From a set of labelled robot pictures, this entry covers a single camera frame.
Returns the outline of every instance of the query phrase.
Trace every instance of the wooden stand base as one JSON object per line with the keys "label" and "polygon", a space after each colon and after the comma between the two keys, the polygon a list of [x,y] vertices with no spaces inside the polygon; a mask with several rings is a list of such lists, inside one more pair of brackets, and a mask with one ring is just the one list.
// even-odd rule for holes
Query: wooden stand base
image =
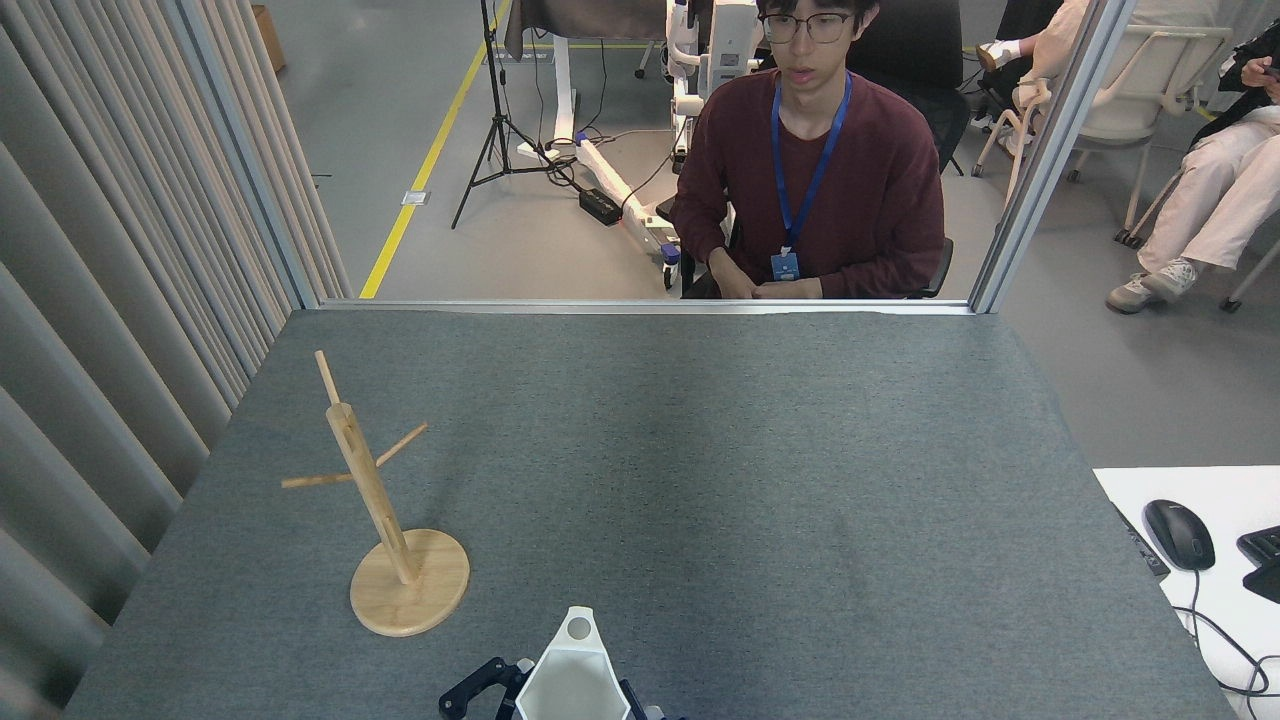
{"label": "wooden stand base", "polygon": [[379,543],[351,579],[351,609],[370,630],[403,638],[439,625],[462,602],[471,578],[467,551],[439,530],[404,530],[417,582],[403,584],[390,553]]}

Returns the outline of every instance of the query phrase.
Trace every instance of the gray floor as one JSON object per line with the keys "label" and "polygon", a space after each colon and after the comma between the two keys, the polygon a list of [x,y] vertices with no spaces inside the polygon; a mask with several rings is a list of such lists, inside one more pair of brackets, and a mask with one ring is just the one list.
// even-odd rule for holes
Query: gray floor
{"label": "gray floor", "polygon": [[[280,85],[329,214],[348,273],[358,288],[385,243],[422,159],[480,46],[476,3],[403,0],[308,3],[273,0],[288,67]],[[984,40],[1004,3],[961,0],[966,44]],[[575,41],[579,122],[604,105],[605,133],[660,128],[669,88],[632,77],[640,51],[608,44],[602,53]],[[507,63],[507,99],[516,124],[538,132],[536,76],[547,99],[549,67]],[[603,228],[575,195],[539,176],[504,178],[471,193],[457,231],[448,228],[489,127],[486,68],[476,76],[379,287],[380,300],[669,297],[653,247],[623,229]],[[1146,197],[1176,167],[1201,124],[1172,119],[1152,152]],[[968,172],[984,137],[973,131],[956,156]],[[644,181],[669,142],[634,133],[603,151],[631,183]],[[517,159],[517,163],[526,163]],[[1210,277],[1188,299],[1137,316],[1108,311],[1106,292],[1137,269],[1133,251],[1111,242],[1124,214],[1135,155],[1091,161],[1082,183],[1062,182],[1002,309],[1057,389],[1062,413],[1093,466],[1280,464],[1275,398],[1280,373],[1280,292],[1271,270],[1234,315],[1217,301],[1243,273]],[[1007,161],[988,160],[983,178],[943,176],[947,232],[956,260],[945,297],[968,297],[1004,199]],[[641,202],[671,195],[675,176],[659,169]],[[1268,223],[1256,246],[1276,237]],[[1258,259],[1254,247],[1242,264]]]}

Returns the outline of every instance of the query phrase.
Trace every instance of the id badge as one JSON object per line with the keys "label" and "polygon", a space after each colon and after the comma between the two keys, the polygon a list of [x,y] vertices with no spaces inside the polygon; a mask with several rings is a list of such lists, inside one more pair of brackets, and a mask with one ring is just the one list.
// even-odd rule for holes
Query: id badge
{"label": "id badge", "polygon": [[795,252],[774,255],[769,261],[773,263],[773,282],[800,279],[800,260]]}

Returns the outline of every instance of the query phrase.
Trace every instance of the brown stand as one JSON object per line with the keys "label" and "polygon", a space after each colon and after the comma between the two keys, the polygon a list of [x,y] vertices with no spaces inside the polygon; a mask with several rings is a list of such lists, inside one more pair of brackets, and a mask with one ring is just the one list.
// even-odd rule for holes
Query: brown stand
{"label": "brown stand", "polygon": [[351,579],[351,607],[362,625],[380,635],[401,638],[429,630],[462,602],[471,564],[458,541],[439,530],[402,532],[378,474],[378,468],[426,425],[420,425],[375,461],[355,411],[338,398],[323,351],[316,351],[316,364],[329,392],[325,419],[351,474],[294,478],[282,484],[303,487],[355,479],[381,543],[356,568]]}

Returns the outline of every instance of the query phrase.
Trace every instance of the man's hand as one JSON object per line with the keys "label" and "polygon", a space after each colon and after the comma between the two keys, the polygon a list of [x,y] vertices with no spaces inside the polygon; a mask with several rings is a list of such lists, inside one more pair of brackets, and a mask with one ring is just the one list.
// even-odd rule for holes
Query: man's hand
{"label": "man's hand", "polygon": [[1280,85],[1280,79],[1275,76],[1267,74],[1267,68],[1271,67],[1271,58],[1254,58],[1240,69],[1240,82],[1248,87],[1265,87],[1267,88],[1267,95],[1271,95],[1271,88]]}
{"label": "man's hand", "polygon": [[712,250],[707,256],[707,269],[716,278],[716,284],[721,288],[721,297],[726,300],[750,300],[755,292],[755,283],[746,273],[737,266],[737,263],[728,256],[723,247]]}
{"label": "man's hand", "polygon": [[756,286],[756,300],[822,300],[822,281],[818,278],[805,278],[803,281],[764,283]]}

